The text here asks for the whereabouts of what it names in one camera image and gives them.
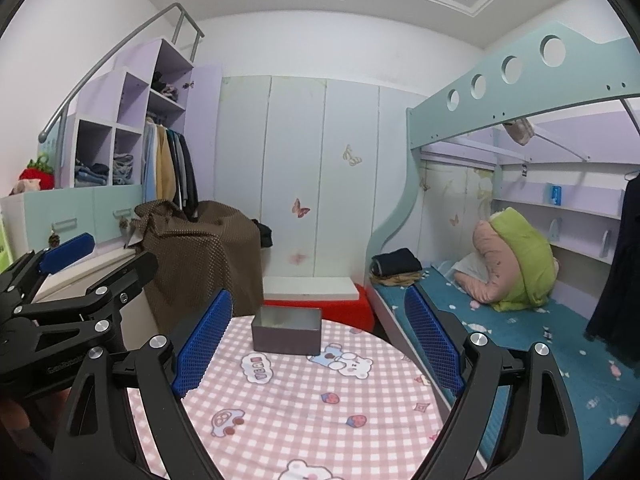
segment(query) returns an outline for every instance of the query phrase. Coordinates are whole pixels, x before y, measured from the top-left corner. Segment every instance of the drawer handle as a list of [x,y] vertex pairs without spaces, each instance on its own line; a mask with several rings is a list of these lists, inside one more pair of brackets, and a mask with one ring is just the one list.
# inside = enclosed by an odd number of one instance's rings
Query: drawer handle
[[119,209],[118,211],[114,211],[113,212],[113,217],[120,219],[123,216],[131,216],[131,208],[129,207],[128,209]]
[[54,232],[63,231],[66,229],[75,229],[78,227],[77,218],[69,218],[67,220],[61,220],[60,222],[53,222],[51,224],[51,230]]

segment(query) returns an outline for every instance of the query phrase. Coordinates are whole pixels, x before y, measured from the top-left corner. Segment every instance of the checkered tablecloth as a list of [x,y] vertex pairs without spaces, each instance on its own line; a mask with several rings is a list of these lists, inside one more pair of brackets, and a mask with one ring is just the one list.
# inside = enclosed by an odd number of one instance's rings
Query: checkered tablecloth
[[[252,317],[231,320],[184,407],[229,480],[408,480],[442,421],[429,381],[369,333],[322,322],[315,358],[253,351]],[[151,471],[168,478],[140,394],[129,399]]]

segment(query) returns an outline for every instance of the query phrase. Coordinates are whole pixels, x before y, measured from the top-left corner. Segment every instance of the circular hole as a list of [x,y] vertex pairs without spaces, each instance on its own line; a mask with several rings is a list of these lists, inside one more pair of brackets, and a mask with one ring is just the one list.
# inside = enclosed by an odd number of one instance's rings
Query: circular hole
[[447,108],[451,111],[458,108],[460,104],[460,94],[457,90],[451,90],[447,96]]
[[508,56],[502,62],[502,79],[505,83],[514,84],[522,74],[522,62],[515,56]]
[[482,99],[486,92],[486,78],[482,74],[477,74],[471,80],[471,95],[475,99]]
[[566,57],[564,43],[557,36],[547,36],[540,43],[540,56],[543,61],[552,67],[560,66]]

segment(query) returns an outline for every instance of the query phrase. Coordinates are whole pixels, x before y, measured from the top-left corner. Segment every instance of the white wardrobe panel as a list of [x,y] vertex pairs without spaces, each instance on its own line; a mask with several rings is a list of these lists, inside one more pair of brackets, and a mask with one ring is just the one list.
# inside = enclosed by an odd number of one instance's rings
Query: white wardrobe panel
[[325,80],[272,78],[260,220],[273,229],[266,276],[313,275],[325,93]]
[[[380,87],[380,138],[378,143],[378,175],[373,228],[377,229],[393,212],[404,189],[406,179],[406,109],[414,108],[424,96]],[[404,226],[386,243],[385,252],[408,247],[418,251],[422,193]]]
[[466,170],[463,166],[426,163],[424,205],[418,259],[423,263],[458,260],[465,215]]
[[214,163],[214,199],[260,219],[262,161],[270,76],[222,81]]
[[493,171],[466,168],[465,213],[462,217],[462,236],[459,252],[463,256],[475,250],[473,233],[480,220],[488,220],[491,215]]
[[315,276],[364,280],[377,146],[378,87],[328,81]]

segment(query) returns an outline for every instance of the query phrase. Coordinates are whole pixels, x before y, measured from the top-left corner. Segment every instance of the teal bed frame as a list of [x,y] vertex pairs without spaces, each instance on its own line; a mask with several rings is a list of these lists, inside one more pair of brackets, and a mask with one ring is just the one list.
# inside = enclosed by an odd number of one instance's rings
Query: teal bed frame
[[[560,39],[566,50],[563,63],[556,67],[543,57],[551,38]],[[505,70],[513,57],[523,67],[517,81],[510,84]],[[486,91],[476,99],[471,89],[478,75],[486,79]],[[460,100],[452,111],[449,99],[453,91]],[[414,208],[420,189],[421,147],[507,121],[597,102],[621,100],[631,114],[624,100],[638,96],[640,53],[631,38],[595,43],[553,22],[488,55],[452,84],[407,110],[404,189],[394,211],[369,239],[366,269]]]

